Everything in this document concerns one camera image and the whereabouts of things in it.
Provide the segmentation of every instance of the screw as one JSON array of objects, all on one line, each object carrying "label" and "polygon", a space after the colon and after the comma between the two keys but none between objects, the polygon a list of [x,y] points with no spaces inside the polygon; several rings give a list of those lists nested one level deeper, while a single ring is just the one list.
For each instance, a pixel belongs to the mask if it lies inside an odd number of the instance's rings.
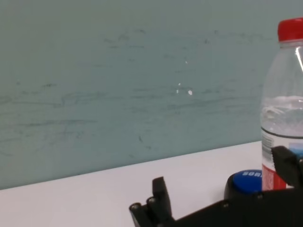
[{"label": "screw", "polygon": [[223,204],[223,208],[228,208],[229,207],[229,204],[226,202]]},{"label": "screw", "polygon": [[151,197],[147,200],[148,203],[153,203],[155,201],[156,201],[156,199],[154,197]]},{"label": "screw", "polygon": [[136,209],[138,209],[139,207],[140,207],[139,204],[135,203],[135,204],[133,204],[133,205],[131,206],[131,209],[132,209],[132,210],[136,210]]}]

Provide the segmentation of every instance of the water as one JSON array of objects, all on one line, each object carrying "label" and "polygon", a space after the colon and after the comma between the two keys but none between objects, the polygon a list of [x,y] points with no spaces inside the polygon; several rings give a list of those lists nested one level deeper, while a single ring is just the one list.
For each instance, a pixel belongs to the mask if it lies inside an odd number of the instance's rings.
[{"label": "water", "polygon": [[261,107],[262,128],[281,136],[303,137],[303,96],[267,98]]}]

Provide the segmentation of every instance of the teal wall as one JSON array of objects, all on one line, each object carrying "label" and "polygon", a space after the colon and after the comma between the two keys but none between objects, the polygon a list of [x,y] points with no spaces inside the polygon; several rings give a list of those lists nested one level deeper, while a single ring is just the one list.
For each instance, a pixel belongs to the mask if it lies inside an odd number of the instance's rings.
[{"label": "teal wall", "polygon": [[300,0],[1,0],[0,189],[255,141]]}]

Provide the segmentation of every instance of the bottle neck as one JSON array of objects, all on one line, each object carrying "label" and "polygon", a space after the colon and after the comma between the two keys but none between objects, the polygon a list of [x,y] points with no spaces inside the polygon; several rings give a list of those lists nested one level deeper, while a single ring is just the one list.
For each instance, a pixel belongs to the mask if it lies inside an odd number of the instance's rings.
[{"label": "bottle neck", "polygon": [[294,48],[298,46],[303,46],[303,39],[280,42],[281,49]]}]

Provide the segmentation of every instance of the white table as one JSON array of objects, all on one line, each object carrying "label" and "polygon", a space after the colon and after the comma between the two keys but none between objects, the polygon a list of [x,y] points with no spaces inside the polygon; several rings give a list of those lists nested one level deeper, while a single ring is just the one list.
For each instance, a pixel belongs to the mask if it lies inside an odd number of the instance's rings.
[{"label": "white table", "polygon": [[227,178],[261,168],[253,142],[0,191],[3,227],[133,227],[128,207],[164,176],[174,218],[223,198]]}]

